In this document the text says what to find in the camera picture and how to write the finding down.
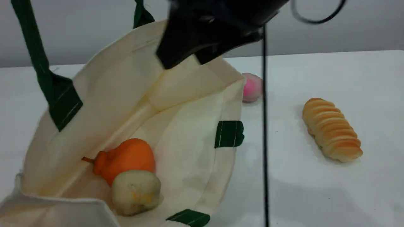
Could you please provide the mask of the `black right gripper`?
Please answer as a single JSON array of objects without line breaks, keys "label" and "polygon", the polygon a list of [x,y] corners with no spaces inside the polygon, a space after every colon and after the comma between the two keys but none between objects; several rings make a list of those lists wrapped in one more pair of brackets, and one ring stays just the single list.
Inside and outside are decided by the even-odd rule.
[{"label": "black right gripper", "polygon": [[172,69],[195,55],[203,65],[228,48],[255,43],[286,0],[172,0],[156,56]]}]

